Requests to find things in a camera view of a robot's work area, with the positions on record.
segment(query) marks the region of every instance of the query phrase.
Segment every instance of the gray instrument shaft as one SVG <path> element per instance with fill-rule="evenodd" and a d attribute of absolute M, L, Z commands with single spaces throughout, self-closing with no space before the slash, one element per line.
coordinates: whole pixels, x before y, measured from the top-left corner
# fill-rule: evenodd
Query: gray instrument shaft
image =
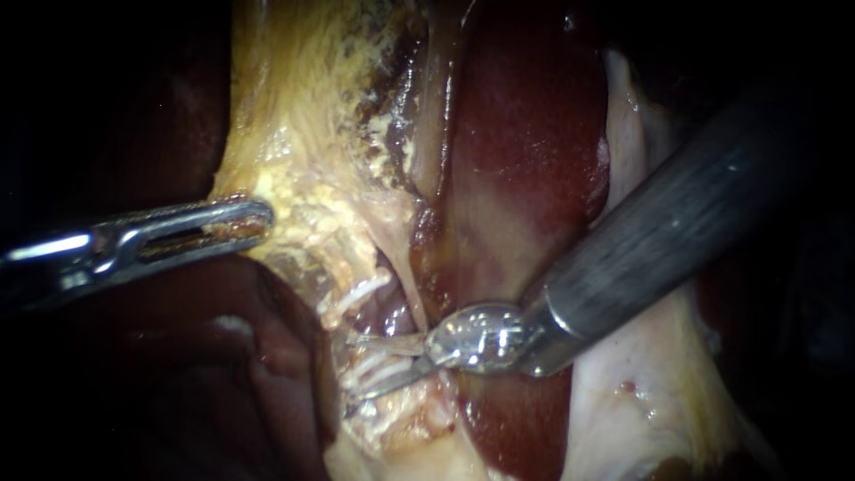
<path fill-rule="evenodd" d="M 521 371 L 546 376 L 733 245 L 818 159 L 803 91 L 762 86 L 714 116 L 535 284 Z"/>

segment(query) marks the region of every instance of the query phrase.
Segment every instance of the dark background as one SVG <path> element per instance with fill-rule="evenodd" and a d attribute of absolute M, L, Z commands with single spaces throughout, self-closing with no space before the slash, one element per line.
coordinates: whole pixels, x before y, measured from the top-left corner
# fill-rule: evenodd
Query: dark background
<path fill-rule="evenodd" d="M 836 156 L 851 157 L 843 148 L 846 136 L 835 135 L 841 109 L 835 99 L 847 95 L 849 80 L 848 62 L 835 52 L 836 30 L 828 19 L 834 13 L 818 4 L 753 8 L 730 1 L 605 2 L 589 12 L 603 35 L 634 61 L 647 93 L 694 121 L 773 65 L 797 66 L 795 71 L 826 91 L 823 146 L 829 170 L 705 278 L 722 298 L 741 299 L 718 304 L 741 322 L 730 326 L 733 337 L 724 339 L 729 350 L 721 359 L 733 396 L 793 478 L 841 472 L 849 464 L 847 435 L 855 427 L 855 227 L 851 177 L 843 168 L 834 170 Z M 220 135 L 209 136 L 199 162 L 217 162 L 225 112 L 184 123 L 158 118 L 151 107 L 157 99 L 146 86 L 165 82 L 158 73 L 164 62 L 176 62 L 181 70 L 182 62 L 201 58 L 201 68 L 221 76 L 210 88 L 225 98 L 227 57 L 214 52 L 228 50 L 228 15 L 226 2 L 111 8 L 48 3 L 7 11 L 0 34 L 0 243 L 76 216 L 202 198 L 209 178 L 188 185 L 147 182 L 171 168 L 159 157 L 176 152 L 123 142 L 121 136 L 142 129 L 149 137 L 174 138 L 181 134 L 175 128 L 212 122 L 204 125 L 206 132 Z M 196 31 L 207 34 L 192 40 Z M 137 111 L 143 113 L 137 117 Z M 145 169 L 116 173 L 116 166 L 146 156 L 151 177 Z M 111 430 L 117 418 L 132 415 L 131 401 L 114 397 L 86 372 L 74 333 L 59 318 L 4 326 L 0 405 L 13 448 L 4 449 L 0 459 L 19 472 L 122 477 L 117 473 L 124 471 L 115 469 L 123 453 Z"/>

